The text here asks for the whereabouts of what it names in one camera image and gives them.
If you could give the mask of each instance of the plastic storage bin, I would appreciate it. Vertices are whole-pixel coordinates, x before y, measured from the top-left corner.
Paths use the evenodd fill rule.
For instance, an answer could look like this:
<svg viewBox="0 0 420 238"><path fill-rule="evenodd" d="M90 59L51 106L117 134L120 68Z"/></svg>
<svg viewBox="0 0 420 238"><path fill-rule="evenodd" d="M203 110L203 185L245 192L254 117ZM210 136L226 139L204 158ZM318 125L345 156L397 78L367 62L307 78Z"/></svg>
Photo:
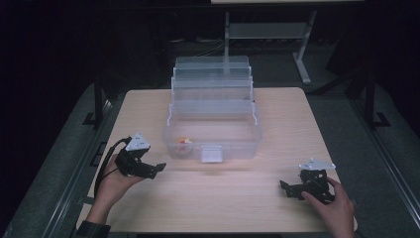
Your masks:
<svg viewBox="0 0 420 238"><path fill-rule="evenodd" d="M177 159L250 159L262 131L247 57L178 58L163 129Z"/></svg>

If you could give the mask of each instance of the gray carpet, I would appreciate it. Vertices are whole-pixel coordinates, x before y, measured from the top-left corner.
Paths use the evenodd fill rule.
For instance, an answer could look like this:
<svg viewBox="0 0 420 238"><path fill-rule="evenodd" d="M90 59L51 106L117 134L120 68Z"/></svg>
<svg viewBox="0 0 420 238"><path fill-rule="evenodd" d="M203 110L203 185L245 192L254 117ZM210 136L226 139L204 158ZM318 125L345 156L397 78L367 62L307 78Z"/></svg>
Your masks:
<svg viewBox="0 0 420 238"><path fill-rule="evenodd" d="M205 47L175 48L178 55L189 56ZM310 45L304 57L313 83L303 85L291 57L296 44L280 45L276 51L263 47L236 49L238 55L249 55L255 87L298 86L313 90L336 75L325 70L334 46ZM365 237L420 237L420 230L410 216L403 199L395 188L381 158L361 120L356 105L362 99L350 101L344 96L347 85L341 84L322 96L308 96L312 111L321 130L331 158L337 165L341 181L351 198L360 206L356 218L359 231ZM105 120L98 130L82 125L87 113L93 111L93 88L86 89L66 125L63 127L46 162L13 218L5 237L42 237L46 229L51 237L69 237L81 209L79 198L86 194L96 168L89 167L101 142L107 142L123 102L124 93L112 101ZM386 92L377 88L376 109L385 114L391 127L375 132L404 175L417 197L420 197L420 141L396 111ZM75 181L69 186L70 179ZM61 220L51 222L56 208L63 212ZM110 237L136 237L134 234L112 234ZM282 234L282 237L330 237L329 234Z"/></svg>

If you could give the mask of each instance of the hand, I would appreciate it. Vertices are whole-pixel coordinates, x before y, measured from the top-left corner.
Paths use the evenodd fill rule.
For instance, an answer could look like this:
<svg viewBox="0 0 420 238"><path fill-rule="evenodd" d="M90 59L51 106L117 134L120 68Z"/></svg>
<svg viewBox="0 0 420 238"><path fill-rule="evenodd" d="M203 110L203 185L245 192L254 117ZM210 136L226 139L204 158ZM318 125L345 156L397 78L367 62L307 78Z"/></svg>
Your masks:
<svg viewBox="0 0 420 238"><path fill-rule="evenodd" d="M126 177L121 174L115 164L116 158L117 155L113 155L105 168L104 176L107 176L99 185L95 201L87 215L87 221L104 225L112 206L123 197L131 186L144 179L140 177Z"/></svg>
<svg viewBox="0 0 420 238"><path fill-rule="evenodd" d="M335 199L328 205L323 204L314 196L306 191L302 191L302 196L317 210L324 220L328 231L335 238L355 237L354 216L355 209L343 186L327 178L335 191Z"/></svg>

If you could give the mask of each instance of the black sleeve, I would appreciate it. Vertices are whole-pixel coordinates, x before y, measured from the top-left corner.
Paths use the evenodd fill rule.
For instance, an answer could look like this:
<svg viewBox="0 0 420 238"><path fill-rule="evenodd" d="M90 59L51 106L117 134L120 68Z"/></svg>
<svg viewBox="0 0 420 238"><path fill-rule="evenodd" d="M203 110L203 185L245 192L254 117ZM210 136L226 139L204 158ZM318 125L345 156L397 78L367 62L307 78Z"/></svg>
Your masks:
<svg viewBox="0 0 420 238"><path fill-rule="evenodd" d="M108 237L111 226L100 225L89 221L83 221L77 230L74 238L90 237L90 238L106 238Z"/></svg>

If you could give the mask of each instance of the cable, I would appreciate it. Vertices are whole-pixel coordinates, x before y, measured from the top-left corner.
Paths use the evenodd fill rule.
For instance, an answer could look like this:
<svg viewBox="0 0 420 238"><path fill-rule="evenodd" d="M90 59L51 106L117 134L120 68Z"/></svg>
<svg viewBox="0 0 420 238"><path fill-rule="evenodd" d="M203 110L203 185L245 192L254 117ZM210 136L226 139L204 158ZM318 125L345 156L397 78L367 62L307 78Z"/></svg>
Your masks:
<svg viewBox="0 0 420 238"><path fill-rule="evenodd" d="M116 172L117 170L118 170L118 168L117 169L114 169L112 172L109 172L108 174L106 174L105 176L102 177L102 180L104 180L105 177L111 175L113 172Z"/></svg>
<svg viewBox="0 0 420 238"><path fill-rule="evenodd" d="M114 151L115 151L115 148L116 148L118 145L120 145L120 143L122 143L122 142L126 143L126 145L127 145L127 144L129 144L129 143L130 143L130 141L131 141L131 139L132 139L131 137L128 137L128 138L126 138L126 139L121 139L121 140L119 140L117 143L115 143L115 145L114 145L114 146L112 146L112 147L109 149L109 151L108 151L108 153L106 154L106 157L105 157L105 159L104 159L104 161L103 161L103 163L102 163L102 165L101 165L101 168L99 169L98 175L96 176L95 187L94 187L94 190L93 190L93 198L95 198L95 197L96 197L96 194L97 194L97 192L98 192L99 185L101 184L102 180L103 180L106 176L108 176L109 174L111 174L111 173L112 173L112 172L110 172L110 173L108 173L105 177L103 176L103 174L104 174L104 172L105 172L105 168L108 166L108 162L109 162L109 160L111 159L111 156L112 156L112 154L113 154L113 153L114 153Z"/></svg>

